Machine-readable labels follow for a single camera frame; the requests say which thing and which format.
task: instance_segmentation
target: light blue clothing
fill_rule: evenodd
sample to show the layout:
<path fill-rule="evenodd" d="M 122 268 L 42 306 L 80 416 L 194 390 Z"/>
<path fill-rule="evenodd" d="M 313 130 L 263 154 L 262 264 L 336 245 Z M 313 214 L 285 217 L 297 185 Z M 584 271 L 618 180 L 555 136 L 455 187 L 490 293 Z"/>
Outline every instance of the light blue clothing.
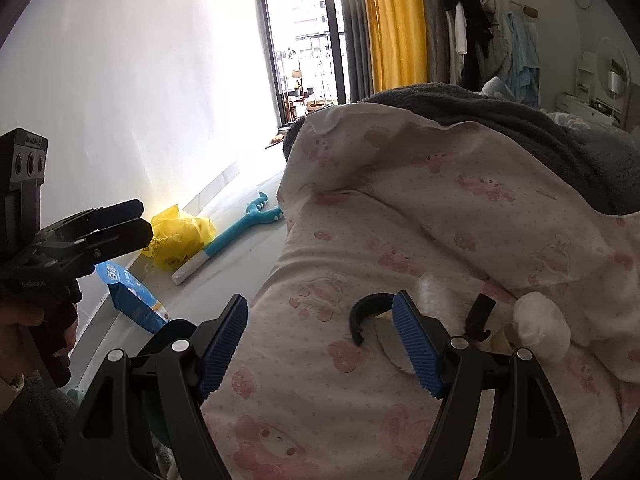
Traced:
<path fill-rule="evenodd" d="M 511 70 L 507 76 L 507 86 L 516 101 L 537 108 L 540 94 L 540 58 L 536 41 L 535 25 L 524 23 L 513 12 L 507 12 L 507 22 L 511 29 Z"/>

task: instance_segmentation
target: person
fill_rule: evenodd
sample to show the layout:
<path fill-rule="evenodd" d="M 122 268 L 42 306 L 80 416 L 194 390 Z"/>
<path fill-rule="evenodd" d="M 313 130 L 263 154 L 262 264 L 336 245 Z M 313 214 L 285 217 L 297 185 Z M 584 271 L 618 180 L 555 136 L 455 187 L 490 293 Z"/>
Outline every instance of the person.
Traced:
<path fill-rule="evenodd" d="M 19 298 L 0 300 L 0 478 L 54 480 L 77 405 L 59 390 L 47 390 L 30 362 L 18 326 L 37 326 L 40 306 Z M 70 352 L 78 321 L 65 331 Z"/>

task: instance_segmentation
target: blue snack bag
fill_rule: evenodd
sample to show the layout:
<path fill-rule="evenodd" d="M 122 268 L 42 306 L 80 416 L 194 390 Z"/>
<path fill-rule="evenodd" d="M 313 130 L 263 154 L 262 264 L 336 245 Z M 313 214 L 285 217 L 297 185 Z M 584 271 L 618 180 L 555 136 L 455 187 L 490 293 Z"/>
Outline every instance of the blue snack bag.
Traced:
<path fill-rule="evenodd" d="M 100 279 L 109 287 L 113 305 L 145 330 L 155 334 L 169 321 L 162 303 L 128 270 L 114 262 L 95 266 Z"/>

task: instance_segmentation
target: gray towel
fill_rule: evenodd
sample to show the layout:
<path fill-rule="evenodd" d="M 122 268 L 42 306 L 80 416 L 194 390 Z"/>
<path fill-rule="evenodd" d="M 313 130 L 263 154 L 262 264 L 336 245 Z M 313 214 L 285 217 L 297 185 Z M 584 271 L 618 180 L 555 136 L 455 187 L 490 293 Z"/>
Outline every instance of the gray towel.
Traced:
<path fill-rule="evenodd" d="M 78 406 L 59 390 L 47 390 L 38 374 L 0 416 L 0 477 L 54 480 Z"/>
<path fill-rule="evenodd" d="M 484 124 L 517 142 L 596 211 L 622 215 L 640 210 L 640 151 L 631 137 L 567 130 L 533 108 L 444 83 L 386 90 L 362 102 L 405 108 L 443 126 L 462 121 Z M 285 159 L 304 120 L 285 137 Z"/>

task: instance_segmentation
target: hanging clothes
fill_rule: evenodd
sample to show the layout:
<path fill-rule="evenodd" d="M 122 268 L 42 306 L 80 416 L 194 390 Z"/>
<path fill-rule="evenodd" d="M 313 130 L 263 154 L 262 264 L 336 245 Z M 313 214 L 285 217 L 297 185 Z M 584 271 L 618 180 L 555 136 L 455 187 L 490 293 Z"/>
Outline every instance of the hanging clothes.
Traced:
<path fill-rule="evenodd" d="M 538 34 L 535 24 L 513 12 L 507 13 L 513 53 L 507 86 L 516 101 L 536 108 L 540 102 L 540 58 L 538 56 Z"/>
<path fill-rule="evenodd" d="M 456 52 L 466 54 L 466 19 L 462 4 L 456 5 Z"/>
<path fill-rule="evenodd" d="M 462 68 L 462 86 L 473 92 L 480 90 L 480 67 L 476 44 L 479 45 L 484 58 L 489 57 L 489 41 L 491 23 L 482 10 L 480 0 L 443 0 L 446 10 L 454 10 L 458 3 L 462 4 L 466 20 L 467 52 Z"/>
<path fill-rule="evenodd" d="M 464 54 L 457 54 L 456 44 L 456 17 L 452 10 L 446 11 L 447 30 L 449 33 L 449 84 L 460 86 L 462 84 L 462 66 L 465 62 Z"/>
<path fill-rule="evenodd" d="M 480 0 L 482 10 L 487 14 L 491 22 L 491 34 L 493 39 L 489 42 L 489 57 L 484 58 L 478 54 L 480 66 L 480 81 L 482 84 L 492 77 L 499 77 L 506 81 L 511 69 L 511 29 L 507 19 L 510 12 L 509 0 Z"/>

